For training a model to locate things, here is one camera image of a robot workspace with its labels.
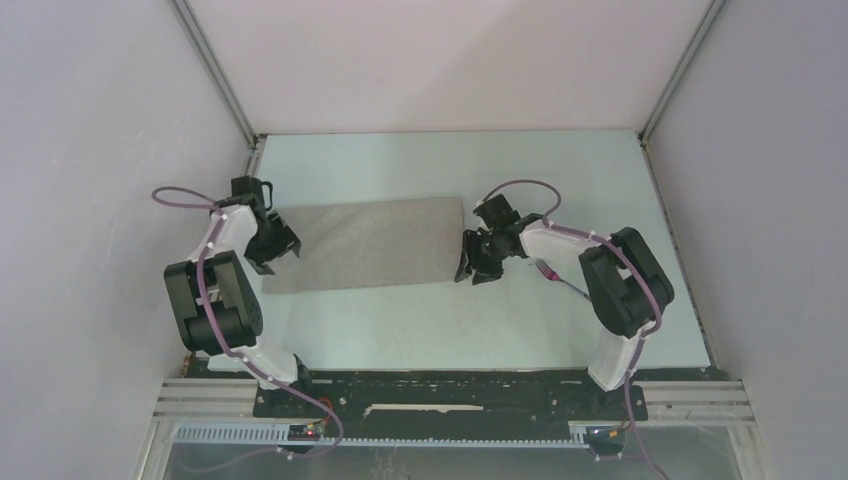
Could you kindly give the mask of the grey cloth napkin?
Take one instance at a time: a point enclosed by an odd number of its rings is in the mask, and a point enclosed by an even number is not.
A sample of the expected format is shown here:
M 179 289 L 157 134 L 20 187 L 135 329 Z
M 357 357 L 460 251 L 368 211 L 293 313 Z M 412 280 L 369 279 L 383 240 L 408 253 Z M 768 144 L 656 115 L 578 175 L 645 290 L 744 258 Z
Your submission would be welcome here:
M 465 230 L 459 197 L 288 207 L 298 255 L 271 263 L 266 294 L 450 281 Z

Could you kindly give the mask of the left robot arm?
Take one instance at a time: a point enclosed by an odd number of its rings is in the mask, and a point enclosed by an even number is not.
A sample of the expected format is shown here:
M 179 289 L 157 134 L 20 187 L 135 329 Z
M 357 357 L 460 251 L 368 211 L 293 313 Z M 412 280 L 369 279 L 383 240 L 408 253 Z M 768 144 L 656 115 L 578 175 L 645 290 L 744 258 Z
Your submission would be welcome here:
M 262 340 L 264 318 L 256 293 L 271 263 L 299 256 L 301 240 L 273 205 L 273 185 L 254 176 L 232 179 L 228 197 L 214 200 L 189 190 L 190 202 L 173 207 L 202 210 L 210 224 L 198 247 L 168 265 L 164 282 L 178 332 L 191 352 L 223 355 L 265 390 L 279 389 L 278 404 L 304 416 L 316 390 L 303 361 Z

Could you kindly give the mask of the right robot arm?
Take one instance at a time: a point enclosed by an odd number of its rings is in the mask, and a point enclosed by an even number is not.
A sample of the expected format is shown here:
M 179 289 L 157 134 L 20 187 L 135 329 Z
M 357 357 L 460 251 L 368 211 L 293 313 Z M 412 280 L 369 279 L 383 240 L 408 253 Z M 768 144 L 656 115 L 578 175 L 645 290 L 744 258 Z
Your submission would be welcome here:
M 521 216 L 497 194 L 473 211 L 481 224 L 463 234 L 457 282 L 497 281 L 508 258 L 576 260 L 603 329 L 581 392 L 585 411 L 606 418 L 622 403 L 619 387 L 636 370 L 645 339 L 662 323 L 674 288 L 641 233 L 631 227 L 608 237 L 559 226 L 538 213 Z

